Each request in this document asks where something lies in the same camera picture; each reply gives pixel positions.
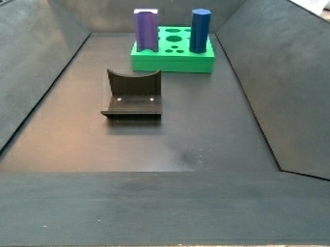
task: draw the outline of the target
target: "white surface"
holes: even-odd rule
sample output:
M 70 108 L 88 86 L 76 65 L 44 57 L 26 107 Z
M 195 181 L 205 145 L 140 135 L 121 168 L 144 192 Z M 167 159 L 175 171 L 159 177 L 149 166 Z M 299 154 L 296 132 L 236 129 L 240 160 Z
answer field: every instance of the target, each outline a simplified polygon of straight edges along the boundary
M 328 0 L 291 0 L 291 2 L 300 5 L 304 9 L 316 15 L 320 15 L 324 6 L 330 5 Z

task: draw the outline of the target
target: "cylinder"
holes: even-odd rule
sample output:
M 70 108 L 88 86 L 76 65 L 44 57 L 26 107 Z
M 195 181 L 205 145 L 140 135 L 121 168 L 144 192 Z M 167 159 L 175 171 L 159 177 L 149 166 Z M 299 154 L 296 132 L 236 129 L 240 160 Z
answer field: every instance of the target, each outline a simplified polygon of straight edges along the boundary
M 133 11 L 136 51 L 151 49 L 159 51 L 159 11 L 140 10 Z
M 205 42 L 208 38 L 211 11 L 204 9 L 192 10 L 191 42 L 189 51 L 195 53 L 205 52 Z

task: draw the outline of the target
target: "green foam block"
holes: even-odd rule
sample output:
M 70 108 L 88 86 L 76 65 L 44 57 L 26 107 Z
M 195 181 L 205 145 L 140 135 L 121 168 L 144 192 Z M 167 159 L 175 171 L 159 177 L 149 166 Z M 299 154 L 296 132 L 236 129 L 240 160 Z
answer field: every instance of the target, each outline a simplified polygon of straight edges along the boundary
M 213 51 L 207 39 L 205 52 L 189 51 L 189 27 L 159 27 L 159 52 L 136 51 L 136 43 L 129 53 L 131 67 L 136 71 L 212 72 Z

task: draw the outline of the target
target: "black bracket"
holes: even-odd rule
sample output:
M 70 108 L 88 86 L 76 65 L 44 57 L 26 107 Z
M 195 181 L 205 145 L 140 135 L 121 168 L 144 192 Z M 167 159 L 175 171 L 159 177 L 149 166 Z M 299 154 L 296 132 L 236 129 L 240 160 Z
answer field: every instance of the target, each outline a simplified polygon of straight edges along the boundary
M 145 76 L 125 76 L 109 69 L 108 80 L 110 100 L 105 117 L 116 116 L 160 116 L 161 107 L 161 71 Z

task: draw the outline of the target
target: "blue cylinder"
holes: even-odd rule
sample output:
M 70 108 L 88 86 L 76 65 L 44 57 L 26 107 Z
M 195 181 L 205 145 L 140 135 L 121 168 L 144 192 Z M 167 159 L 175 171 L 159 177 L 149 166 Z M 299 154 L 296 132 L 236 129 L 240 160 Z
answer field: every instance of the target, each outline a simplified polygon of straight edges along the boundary
M 191 43 L 189 51 L 195 53 L 205 52 L 205 42 L 208 38 L 211 11 L 204 9 L 192 10 Z

